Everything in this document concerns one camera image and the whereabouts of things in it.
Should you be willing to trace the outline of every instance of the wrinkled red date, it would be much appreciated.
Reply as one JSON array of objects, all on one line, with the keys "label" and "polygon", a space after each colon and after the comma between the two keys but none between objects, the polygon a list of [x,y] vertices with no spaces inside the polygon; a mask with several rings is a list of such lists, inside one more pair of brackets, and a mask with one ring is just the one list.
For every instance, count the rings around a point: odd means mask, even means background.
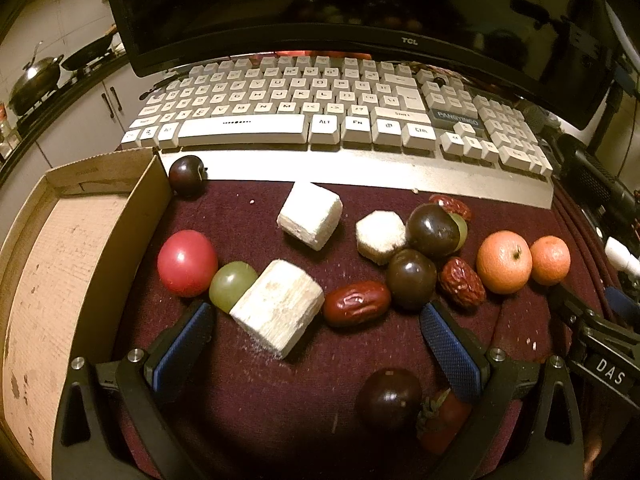
[{"label": "wrinkled red date", "polygon": [[438,275],[438,282],[458,305],[472,309],[486,299],[480,276],[462,258],[450,258]]},{"label": "wrinkled red date", "polygon": [[382,316],[391,304],[391,293],[379,282],[343,286],[324,298],[322,315],[330,326],[352,326]]},{"label": "wrinkled red date", "polygon": [[438,204],[447,213],[457,213],[467,222],[471,221],[471,209],[464,202],[461,202],[457,198],[453,198],[447,195],[434,194],[429,197],[429,202],[432,204]]}]

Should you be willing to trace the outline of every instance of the white keyboard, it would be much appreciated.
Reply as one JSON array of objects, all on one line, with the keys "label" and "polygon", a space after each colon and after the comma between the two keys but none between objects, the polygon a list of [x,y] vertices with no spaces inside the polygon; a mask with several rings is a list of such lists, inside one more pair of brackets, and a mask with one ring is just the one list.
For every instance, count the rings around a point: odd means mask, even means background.
[{"label": "white keyboard", "polygon": [[[435,77],[446,84],[438,86]],[[233,172],[243,180],[255,178],[261,167],[259,180],[300,180],[302,171],[314,182],[362,184],[353,171],[339,169],[349,161],[369,174],[370,186],[549,208],[552,167],[524,117],[474,93],[458,78],[413,74],[402,64],[266,56],[253,65],[240,58],[194,67],[150,95],[122,147],[156,146],[167,163],[179,149],[207,148],[209,168],[220,166],[218,158],[235,159],[235,151],[244,157],[236,160],[241,168],[253,168]],[[248,164],[250,152],[265,163]],[[291,171],[274,171],[276,158]],[[381,170],[379,162],[396,174]],[[318,178],[313,164],[332,176]],[[380,174],[370,174],[373,168]],[[484,182],[473,183],[476,176]]]}]

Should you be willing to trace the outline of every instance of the small orange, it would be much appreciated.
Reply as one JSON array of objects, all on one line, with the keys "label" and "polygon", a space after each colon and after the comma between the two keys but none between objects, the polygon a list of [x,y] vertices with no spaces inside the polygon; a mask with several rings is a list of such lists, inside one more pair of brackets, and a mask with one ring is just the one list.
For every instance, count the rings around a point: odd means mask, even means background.
[{"label": "small orange", "polygon": [[569,247],[556,236],[538,238],[531,246],[531,277],[540,285],[555,285],[569,273]]},{"label": "small orange", "polygon": [[484,286],[496,294],[520,290],[531,274],[531,253],[523,237],[498,231],[484,239],[478,249],[476,270]]}]

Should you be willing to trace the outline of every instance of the black monitor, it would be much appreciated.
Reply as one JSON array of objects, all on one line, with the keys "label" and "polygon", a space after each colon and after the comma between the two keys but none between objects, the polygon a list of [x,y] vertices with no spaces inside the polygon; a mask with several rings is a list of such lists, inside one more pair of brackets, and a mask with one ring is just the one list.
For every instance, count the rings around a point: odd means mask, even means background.
[{"label": "black monitor", "polygon": [[110,0],[135,72],[273,50],[368,52],[480,75],[587,125],[620,46],[604,0]]}]

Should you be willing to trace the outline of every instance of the red tomato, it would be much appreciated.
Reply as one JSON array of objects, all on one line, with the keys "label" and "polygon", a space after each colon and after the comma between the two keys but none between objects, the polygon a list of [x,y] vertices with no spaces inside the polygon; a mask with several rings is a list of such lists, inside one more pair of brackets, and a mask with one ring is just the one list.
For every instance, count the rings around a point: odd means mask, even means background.
[{"label": "red tomato", "polygon": [[158,254],[158,274],[164,286],[182,298],[193,298],[209,288],[218,270],[211,242],[197,231],[178,231]]},{"label": "red tomato", "polygon": [[471,404],[458,400],[451,389],[424,401],[418,415],[418,439],[430,453],[441,455],[449,447],[471,413]]}]

